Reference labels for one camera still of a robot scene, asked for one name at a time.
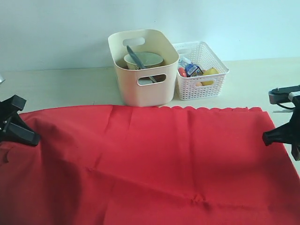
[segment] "white wall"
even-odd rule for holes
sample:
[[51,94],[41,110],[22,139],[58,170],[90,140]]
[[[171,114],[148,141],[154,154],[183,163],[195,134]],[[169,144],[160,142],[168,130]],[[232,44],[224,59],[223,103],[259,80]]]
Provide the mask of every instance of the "white wall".
[[112,65],[107,37],[161,30],[221,60],[300,56],[298,0],[0,0],[0,71]]

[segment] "black clamp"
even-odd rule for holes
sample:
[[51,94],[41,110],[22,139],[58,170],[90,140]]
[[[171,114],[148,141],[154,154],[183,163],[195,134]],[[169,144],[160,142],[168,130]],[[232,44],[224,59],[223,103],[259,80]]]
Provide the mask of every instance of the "black clamp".
[[10,141],[37,146],[39,134],[34,132],[18,115],[25,107],[26,100],[14,95],[0,102],[0,142]]
[[292,102],[295,107],[284,107],[293,110],[290,121],[271,131],[264,132],[262,139],[266,146],[273,142],[291,144],[292,156],[296,161],[300,161],[300,85],[273,89],[269,91],[269,99],[271,104],[280,105]]

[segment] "white plastic bin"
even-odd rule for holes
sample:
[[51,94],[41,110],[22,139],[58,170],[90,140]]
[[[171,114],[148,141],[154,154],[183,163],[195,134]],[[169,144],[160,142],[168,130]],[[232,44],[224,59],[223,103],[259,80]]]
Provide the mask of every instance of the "white plastic bin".
[[[200,98],[216,97],[220,94],[225,75],[229,69],[215,55],[209,46],[202,41],[173,44],[179,55],[190,59],[201,69],[208,70],[212,67],[219,72],[217,75],[196,77],[182,77],[177,73],[176,92],[181,100],[195,100]],[[198,82],[213,81],[212,85],[199,86]]]
[[[108,38],[120,93],[129,106],[156,106],[170,102],[174,96],[179,55],[169,40],[158,30],[132,30]],[[151,52],[164,58],[163,65],[143,70],[126,69],[126,45],[134,52]],[[165,75],[158,83],[139,84],[143,77]]]

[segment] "white table surface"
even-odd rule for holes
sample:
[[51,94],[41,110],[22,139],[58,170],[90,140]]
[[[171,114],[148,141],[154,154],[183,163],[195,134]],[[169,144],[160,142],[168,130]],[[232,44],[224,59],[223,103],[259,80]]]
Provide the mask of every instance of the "white table surface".
[[[207,108],[260,107],[276,127],[287,123],[291,112],[269,103],[268,91],[300,84],[300,57],[224,62],[230,69],[220,96],[180,101],[177,94],[168,106]],[[91,69],[3,72],[1,99],[14,94],[27,100],[23,112],[73,105],[123,105],[112,67]],[[291,146],[285,145],[291,157]],[[300,161],[291,157],[298,174]]]

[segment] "red fabric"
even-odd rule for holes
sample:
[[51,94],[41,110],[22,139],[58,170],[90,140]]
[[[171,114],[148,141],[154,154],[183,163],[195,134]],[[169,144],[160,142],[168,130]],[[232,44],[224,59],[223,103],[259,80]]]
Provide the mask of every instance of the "red fabric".
[[1,225],[298,225],[300,180],[260,108],[75,106],[0,145]]

